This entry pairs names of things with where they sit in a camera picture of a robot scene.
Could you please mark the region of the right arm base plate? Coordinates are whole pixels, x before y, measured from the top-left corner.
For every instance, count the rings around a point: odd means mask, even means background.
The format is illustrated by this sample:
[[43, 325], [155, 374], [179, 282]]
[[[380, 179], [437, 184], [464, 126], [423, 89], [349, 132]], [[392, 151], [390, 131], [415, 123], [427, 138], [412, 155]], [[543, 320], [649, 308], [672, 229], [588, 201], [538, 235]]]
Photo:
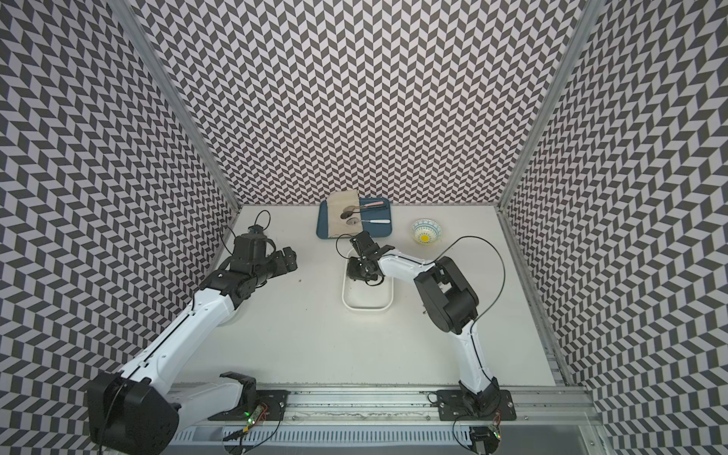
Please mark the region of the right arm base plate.
[[490, 421], [500, 417], [502, 422], [512, 422], [518, 418], [508, 390], [499, 390], [486, 398], [462, 390], [438, 390], [435, 396], [441, 421]]

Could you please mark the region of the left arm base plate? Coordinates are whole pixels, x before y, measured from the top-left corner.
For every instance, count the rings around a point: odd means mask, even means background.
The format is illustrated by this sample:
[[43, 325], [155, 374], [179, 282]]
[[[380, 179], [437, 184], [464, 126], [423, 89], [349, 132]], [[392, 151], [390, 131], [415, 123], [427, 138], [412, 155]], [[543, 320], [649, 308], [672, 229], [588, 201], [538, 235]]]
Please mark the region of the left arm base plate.
[[286, 413], [289, 395], [290, 391], [284, 389], [259, 390], [255, 395], [244, 395], [235, 408], [216, 413], [209, 417], [208, 420], [231, 422], [248, 421], [256, 408], [262, 406], [264, 408], [263, 417], [265, 417], [265, 421], [282, 421]]

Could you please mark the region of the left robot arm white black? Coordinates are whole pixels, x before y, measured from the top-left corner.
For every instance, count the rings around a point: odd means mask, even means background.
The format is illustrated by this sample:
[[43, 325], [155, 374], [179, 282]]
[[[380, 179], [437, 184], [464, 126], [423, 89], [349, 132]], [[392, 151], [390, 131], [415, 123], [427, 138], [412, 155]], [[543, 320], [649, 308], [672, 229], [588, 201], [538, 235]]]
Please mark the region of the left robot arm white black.
[[182, 430], [218, 414], [243, 417], [250, 430], [269, 407], [257, 396], [257, 381], [222, 373], [216, 381], [185, 392], [174, 381], [209, 335], [270, 280], [297, 269], [297, 254], [278, 248], [254, 224], [234, 240], [231, 255], [191, 295], [190, 303], [153, 342], [117, 373], [99, 373], [86, 388], [91, 441], [99, 450], [159, 454]]

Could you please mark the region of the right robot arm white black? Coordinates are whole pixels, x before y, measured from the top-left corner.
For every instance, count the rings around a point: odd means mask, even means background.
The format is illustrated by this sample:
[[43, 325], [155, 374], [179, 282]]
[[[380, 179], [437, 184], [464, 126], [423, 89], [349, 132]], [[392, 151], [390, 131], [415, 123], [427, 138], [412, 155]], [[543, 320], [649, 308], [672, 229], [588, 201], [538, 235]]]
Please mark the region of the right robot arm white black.
[[394, 246], [377, 244], [367, 231], [351, 236], [349, 242], [354, 254], [347, 258], [347, 277], [365, 284], [387, 279], [412, 284], [431, 322], [449, 335], [468, 414], [496, 413], [502, 390], [487, 366], [477, 334], [479, 297], [455, 261], [444, 254], [430, 261], [411, 257]]

